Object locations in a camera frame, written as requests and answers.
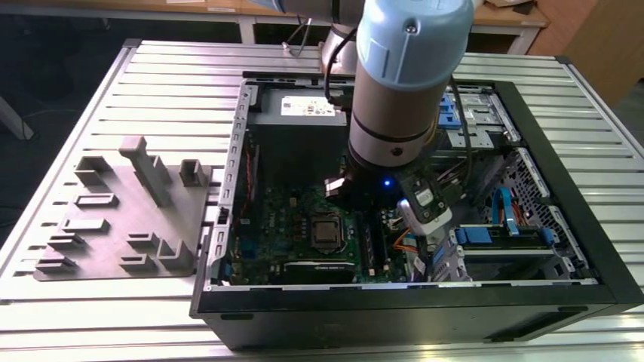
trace wooden table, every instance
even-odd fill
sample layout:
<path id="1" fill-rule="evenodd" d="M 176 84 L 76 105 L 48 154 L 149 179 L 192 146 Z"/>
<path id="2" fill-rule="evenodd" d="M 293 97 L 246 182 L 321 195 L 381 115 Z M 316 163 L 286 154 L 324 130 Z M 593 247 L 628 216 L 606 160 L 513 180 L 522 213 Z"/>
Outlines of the wooden table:
<path id="1" fill-rule="evenodd" d="M 233 22 L 240 24 L 244 44 L 254 44 L 254 24 L 297 23 L 293 14 L 270 11 L 248 0 L 204 0 L 182 4 L 166 4 L 165 0 L 0 0 L 0 13 Z M 549 20 L 538 9 L 521 15 L 509 8 L 484 5 L 477 9 L 472 32 L 516 36 L 508 53 L 522 55 L 548 24 Z M 329 24 L 313 22 L 313 25 Z"/>

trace label sticker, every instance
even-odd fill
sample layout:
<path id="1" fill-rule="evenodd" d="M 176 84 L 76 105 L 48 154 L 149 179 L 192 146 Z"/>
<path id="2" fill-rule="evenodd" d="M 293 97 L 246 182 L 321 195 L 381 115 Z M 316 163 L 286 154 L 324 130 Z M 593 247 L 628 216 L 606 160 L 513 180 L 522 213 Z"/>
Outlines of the label sticker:
<path id="1" fill-rule="evenodd" d="M 433 201 L 433 194 L 429 191 L 429 189 L 425 189 L 416 193 L 416 200 L 418 201 L 418 204 L 421 205 L 421 207 L 425 207 L 426 205 L 429 205 L 429 202 Z"/>
<path id="2" fill-rule="evenodd" d="M 333 117 L 334 109 L 325 97 L 286 96 L 281 98 L 281 115 Z"/>
<path id="3" fill-rule="evenodd" d="M 413 260 L 413 266 L 416 266 L 416 269 L 418 269 L 418 272 L 424 275 L 424 262 L 418 257 Z"/>
<path id="4" fill-rule="evenodd" d="M 230 8 L 208 8 L 208 11 L 216 11 L 217 13 L 234 13 L 236 10 Z"/>

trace table leg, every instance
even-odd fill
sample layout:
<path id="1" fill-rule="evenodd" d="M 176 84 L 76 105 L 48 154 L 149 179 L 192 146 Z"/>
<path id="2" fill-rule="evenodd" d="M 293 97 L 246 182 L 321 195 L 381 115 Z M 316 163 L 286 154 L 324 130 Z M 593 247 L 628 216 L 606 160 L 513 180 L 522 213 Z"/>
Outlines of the table leg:
<path id="1" fill-rule="evenodd" d="M 237 23 L 240 24 L 241 43 L 254 44 L 254 17 L 240 15 Z"/>
<path id="2" fill-rule="evenodd" d="M 532 43 L 534 42 L 540 30 L 541 28 L 524 28 L 506 53 L 510 55 L 525 55 L 526 51 L 530 50 Z"/>

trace open computer tower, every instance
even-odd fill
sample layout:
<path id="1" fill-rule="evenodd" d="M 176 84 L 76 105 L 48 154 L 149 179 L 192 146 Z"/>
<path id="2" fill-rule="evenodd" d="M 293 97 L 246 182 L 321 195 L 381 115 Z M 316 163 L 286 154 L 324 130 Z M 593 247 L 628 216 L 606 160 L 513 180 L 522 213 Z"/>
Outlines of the open computer tower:
<path id="1" fill-rule="evenodd" d="M 465 120 L 445 94 L 425 162 L 449 190 L 466 121 L 473 186 L 445 227 L 414 238 L 396 207 L 353 213 L 325 199 L 350 110 L 329 108 L 321 76 L 244 77 L 190 305 L 229 348 L 522 341 L 642 303 L 512 83 L 458 81 Z M 330 86 L 350 99 L 352 77 Z M 516 235 L 498 222 L 500 189 Z"/>

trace motherboard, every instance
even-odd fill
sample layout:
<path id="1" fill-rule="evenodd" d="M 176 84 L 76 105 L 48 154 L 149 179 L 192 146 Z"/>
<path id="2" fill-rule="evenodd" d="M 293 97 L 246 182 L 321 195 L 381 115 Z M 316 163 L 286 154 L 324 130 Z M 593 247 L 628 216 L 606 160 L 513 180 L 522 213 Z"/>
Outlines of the motherboard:
<path id="1" fill-rule="evenodd" d="M 340 210 L 321 186 L 266 188 L 262 203 L 260 225 L 241 219 L 237 227 L 232 284 L 406 281 L 405 255 L 392 249 L 404 232 L 394 210 Z"/>

